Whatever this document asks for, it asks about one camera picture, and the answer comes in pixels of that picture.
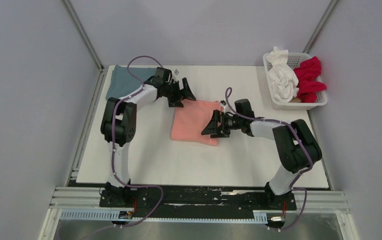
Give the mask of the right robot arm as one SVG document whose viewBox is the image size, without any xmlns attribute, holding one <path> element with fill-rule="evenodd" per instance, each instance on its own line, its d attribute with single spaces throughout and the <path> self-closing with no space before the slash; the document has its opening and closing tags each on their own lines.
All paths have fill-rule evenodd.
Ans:
<svg viewBox="0 0 382 240">
<path fill-rule="evenodd" d="M 255 117 L 246 98 L 235 101 L 234 105 L 230 111 L 214 110 L 201 134 L 212 139 L 228 138 L 232 130 L 240 130 L 250 137 L 273 140 L 281 165 L 265 185 L 264 202 L 276 209 L 283 204 L 284 195 L 291 191 L 300 176 L 322 158 L 320 146 L 303 119 L 287 123 Z"/>
</svg>

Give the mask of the pink t shirt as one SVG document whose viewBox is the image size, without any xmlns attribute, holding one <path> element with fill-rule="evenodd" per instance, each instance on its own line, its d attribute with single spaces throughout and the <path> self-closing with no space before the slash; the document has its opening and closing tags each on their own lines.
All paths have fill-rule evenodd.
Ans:
<svg viewBox="0 0 382 240">
<path fill-rule="evenodd" d="M 175 109 L 170 138 L 179 142 L 194 142 L 216 147 L 218 140 L 201 135 L 211 120 L 213 111 L 223 110 L 218 101 L 184 100 L 184 107 Z"/>
</svg>

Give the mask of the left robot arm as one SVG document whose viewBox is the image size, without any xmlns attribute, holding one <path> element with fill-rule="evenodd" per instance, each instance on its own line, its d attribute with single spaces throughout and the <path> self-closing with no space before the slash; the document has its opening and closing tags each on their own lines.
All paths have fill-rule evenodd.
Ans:
<svg viewBox="0 0 382 240">
<path fill-rule="evenodd" d="M 131 203 L 134 186 L 130 184 L 128 152 L 136 134 L 137 112 L 159 98 L 167 98 L 170 108 L 182 108 L 183 100 L 196 100 L 187 78 L 178 82 L 173 79 L 172 71 L 163 67 L 157 67 L 132 93 L 107 100 L 100 131 L 111 147 L 111 158 L 103 197 L 112 204 L 126 207 Z"/>
</svg>

